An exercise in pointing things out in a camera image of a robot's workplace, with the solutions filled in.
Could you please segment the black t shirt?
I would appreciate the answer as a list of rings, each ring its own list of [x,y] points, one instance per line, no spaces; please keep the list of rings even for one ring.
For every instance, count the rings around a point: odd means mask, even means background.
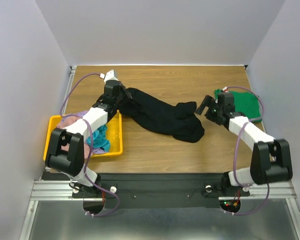
[[[196,102],[171,105],[136,88],[129,87],[127,91],[131,98],[119,107],[119,112],[144,129],[188,143],[196,143],[204,136],[205,129],[195,116]]]

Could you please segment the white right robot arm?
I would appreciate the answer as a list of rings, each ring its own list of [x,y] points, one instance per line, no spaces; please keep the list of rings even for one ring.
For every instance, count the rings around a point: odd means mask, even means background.
[[[244,113],[236,111],[232,93],[222,91],[217,98],[206,95],[196,114],[205,117],[237,135],[252,151],[250,166],[225,172],[220,182],[221,192],[232,195],[238,186],[264,185],[290,181],[293,177],[290,145],[276,139],[255,126]]]

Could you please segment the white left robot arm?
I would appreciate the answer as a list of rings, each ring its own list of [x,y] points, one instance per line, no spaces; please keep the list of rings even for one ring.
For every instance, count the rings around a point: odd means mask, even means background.
[[[75,123],[52,130],[47,145],[45,165],[73,177],[84,185],[90,197],[101,193],[98,174],[85,164],[84,143],[90,133],[107,124],[116,114],[121,102],[130,97],[121,81],[112,77],[105,81],[104,93],[89,111]]]

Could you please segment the green folded t shirt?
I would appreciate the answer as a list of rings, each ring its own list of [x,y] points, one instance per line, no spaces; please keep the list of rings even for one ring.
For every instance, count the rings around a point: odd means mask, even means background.
[[[258,99],[250,92],[230,91],[234,97],[235,112],[242,112],[249,119],[256,119],[253,123],[260,123],[261,113]]]

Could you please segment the lavender t shirt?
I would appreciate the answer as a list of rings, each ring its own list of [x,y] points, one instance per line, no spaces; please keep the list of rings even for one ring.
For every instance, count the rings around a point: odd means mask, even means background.
[[[86,113],[88,112],[88,110],[84,110],[84,111],[80,111],[80,112],[76,112],[76,113],[70,113],[65,115],[64,117],[77,117],[77,118],[82,118]]]

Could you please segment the yellow plastic bin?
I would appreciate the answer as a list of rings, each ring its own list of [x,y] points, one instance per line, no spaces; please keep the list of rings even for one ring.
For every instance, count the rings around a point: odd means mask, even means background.
[[[43,152],[43,160],[46,160],[48,151],[48,145],[50,141],[51,132],[57,127],[58,123],[62,120],[60,115],[53,115],[49,119],[45,148]],[[92,159],[99,157],[115,157],[120,156],[123,153],[123,127],[122,127],[122,115],[118,111],[117,114],[106,124],[106,139],[109,140],[110,149],[103,154],[93,154]]]

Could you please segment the teal t shirt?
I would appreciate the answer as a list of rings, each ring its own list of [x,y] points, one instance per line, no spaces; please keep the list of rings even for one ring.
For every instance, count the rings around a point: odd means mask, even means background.
[[[92,147],[93,154],[98,155],[109,152],[111,144],[106,136],[107,129],[107,125],[104,124],[92,133],[92,137],[86,139],[85,144],[88,145],[89,148]]]

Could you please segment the pink t shirt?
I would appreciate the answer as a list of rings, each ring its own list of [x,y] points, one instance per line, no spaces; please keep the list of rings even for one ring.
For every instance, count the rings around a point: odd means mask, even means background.
[[[75,116],[64,117],[61,119],[61,121],[57,124],[56,127],[59,129],[63,129],[63,128],[75,123],[79,119],[80,119],[79,117],[75,117]],[[89,152],[90,152],[90,146],[87,143],[84,143],[83,149],[84,149],[84,158],[87,159]]]

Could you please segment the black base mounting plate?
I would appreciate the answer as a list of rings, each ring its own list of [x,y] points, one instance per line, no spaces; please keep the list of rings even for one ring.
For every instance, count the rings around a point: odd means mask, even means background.
[[[102,173],[97,184],[115,196],[88,187],[62,173],[44,172],[42,181],[70,181],[69,186],[83,200],[83,209],[93,213],[113,209],[120,200],[121,209],[219,208],[239,210],[239,186],[225,185],[222,173]]]

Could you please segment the aluminium frame rail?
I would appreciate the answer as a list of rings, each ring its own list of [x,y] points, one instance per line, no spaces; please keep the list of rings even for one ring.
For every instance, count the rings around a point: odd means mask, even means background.
[[[100,197],[83,197],[69,186],[68,180],[38,180],[32,186],[30,199],[32,201],[101,201]],[[267,186],[253,185],[249,195],[240,195],[240,199],[264,199]],[[296,199],[297,194],[291,182],[278,182],[269,185],[269,199]]]

